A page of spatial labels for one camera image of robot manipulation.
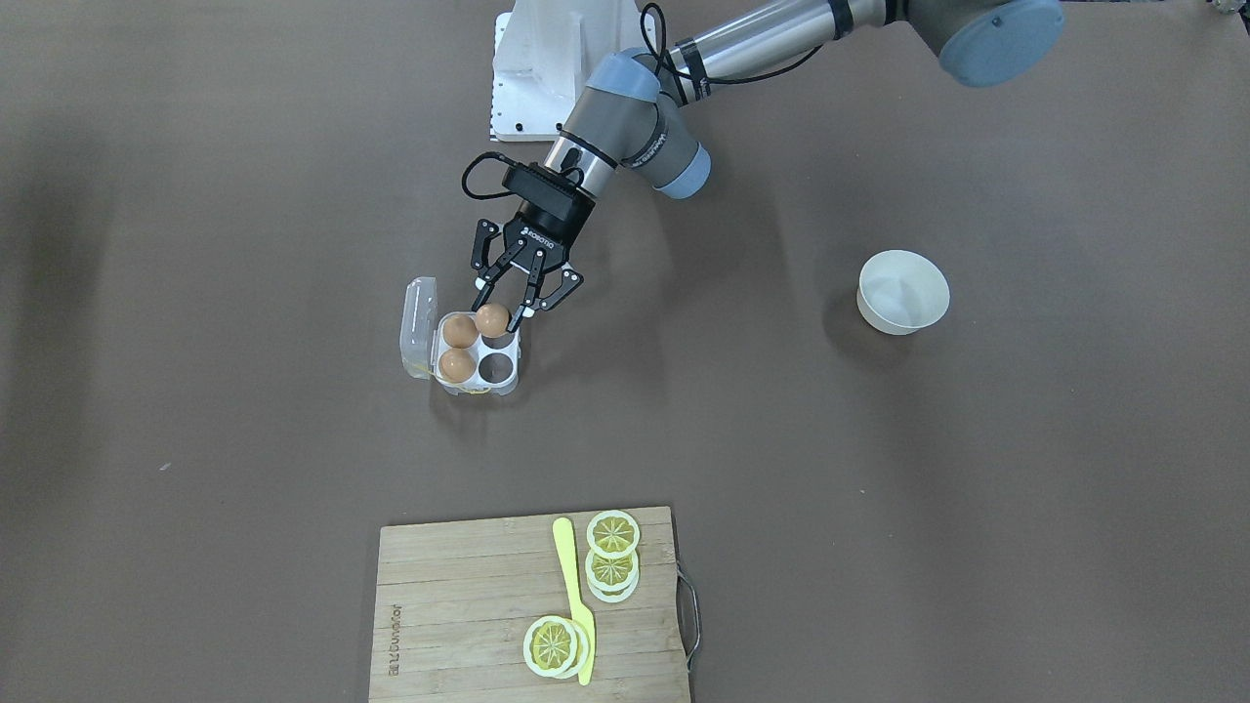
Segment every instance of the wooden cutting board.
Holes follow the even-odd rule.
[[[521,640],[541,615],[569,617],[551,538],[561,517],[388,527],[378,549],[369,700],[376,703],[689,703],[669,508],[626,509],[642,532],[639,585],[622,603],[586,590],[586,524],[578,537],[582,600],[598,642],[589,685],[535,675]]]

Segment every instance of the black cable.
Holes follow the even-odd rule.
[[[471,174],[472,170],[478,168],[478,164],[480,164],[480,163],[488,160],[488,159],[494,159],[496,161],[508,164],[509,166],[512,166],[512,168],[520,165],[516,161],[514,161],[514,160],[509,159],[508,156],[505,156],[504,154],[500,154],[499,151],[486,151],[485,154],[481,154],[480,156],[478,156],[476,159],[474,159],[469,164],[469,166],[465,168],[465,173],[460,175],[460,190],[464,190],[465,195],[468,195],[469,198],[472,198],[474,200],[494,200],[496,198],[508,198],[509,195],[512,194],[509,190],[500,190],[499,193],[488,193],[486,195],[482,195],[482,194],[479,194],[479,193],[474,193],[472,190],[469,190],[469,174]]]
[[[569,174],[578,171],[578,180],[569,178]],[[581,166],[569,166],[568,169],[560,171],[562,178],[569,179],[569,183],[574,185],[581,185],[586,180],[586,171],[581,170]]]
[[[659,25],[659,29],[660,29],[660,49],[659,50],[656,50],[655,45],[651,44],[651,38],[646,35],[646,18],[648,18],[648,15],[651,14],[652,10],[656,14],[656,19],[658,19],[656,24]],[[639,15],[638,24],[639,24],[639,29],[642,31],[642,41],[646,44],[646,50],[650,51],[651,53],[651,58],[655,59],[655,75],[660,75],[660,69],[662,68],[664,70],[666,70],[670,74],[672,74],[675,78],[684,78],[684,79],[686,79],[689,81],[699,80],[699,79],[696,79],[692,75],[684,74],[684,73],[679,71],[676,64],[672,63],[672,56],[668,51],[668,48],[669,48],[669,28],[668,28],[668,23],[664,19],[664,10],[660,8],[659,4],[656,4],[656,3],[648,3],[642,8],[642,13]],[[779,75],[788,74],[788,73],[798,69],[799,66],[806,64],[808,59],[811,59],[812,56],[816,55],[816,51],[820,51],[820,46],[816,46],[811,51],[808,51],[801,59],[799,59],[798,61],[790,64],[789,66],[785,66],[784,69],[778,69],[775,71],[769,71],[766,74],[755,75],[755,76],[750,76],[750,78],[709,78],[708,83],[710,83],[712,85],[745,85],[748,83],[759,83],[761,80],[768,80],[770,78],[776,78]]]

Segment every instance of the stack of lemon slices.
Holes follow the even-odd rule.
[[[586,525],[586,585],[604,603],[620,603],[638,588],[638,522],[624,510],[605,510]],[[578,675],[590,654],[586,630],[569,618],[542,615],[525,632],[525,664],[540,677]]]
[[[586,585],[604,603],[620,603],[638,588],[638,522],[624,510],[605,510],[586,525]]]
[[[590,654],[590,637],[569,618],[544,615],[525,632],[525,664],[546,678],[578,675]]]

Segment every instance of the egg carton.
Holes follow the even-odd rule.
[[[520,330],[494,339],[478,335],[474,344],[465,349],[474,360],[474,374],[462,383],[454,383],[439,373],[439,359],[452,348],[442,338],[442,328],[455,315],[468,315],[475,321],[478,315],[454,311],[439,318],[438,309],[435,279],[421,276],[409,284],[399,335],[400,358],[409,375],[436,380],[451,395],[462,393],[508,395],[515,390],[520,375]]]

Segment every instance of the brown egg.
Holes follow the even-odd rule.
[[[478,341],[478,328],[469,315],[451,315],[442,323],[442,339],[458,349],[468,349]]]
[[[499,303],[486,303],[481,308],[478,308],[475,321],[478,323],[478,331],[482,336],[492,339],[502,336],[508,331],[508,323],[511,319],[512,316],[508,314],[508,308]]]
[[[469,380],[476,368],[478,364],[474,363],[472,355],[464,349],[448,349],[442,357],[439,357],[439,374],[442,380],[450,383]]]

